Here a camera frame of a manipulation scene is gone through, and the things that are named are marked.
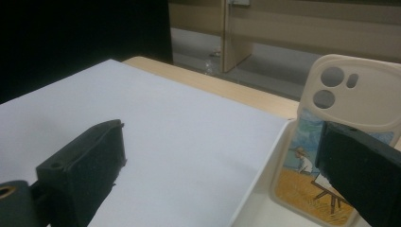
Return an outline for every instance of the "wooden table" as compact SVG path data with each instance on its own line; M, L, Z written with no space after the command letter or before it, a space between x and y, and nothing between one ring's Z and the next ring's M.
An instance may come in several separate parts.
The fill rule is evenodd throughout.
M297 117L299 102L294 100L142 57L131 58L124 61L124 63L219 96L230 98L270 114L287 119ZM401 139L395 145L395 148L401 150Z

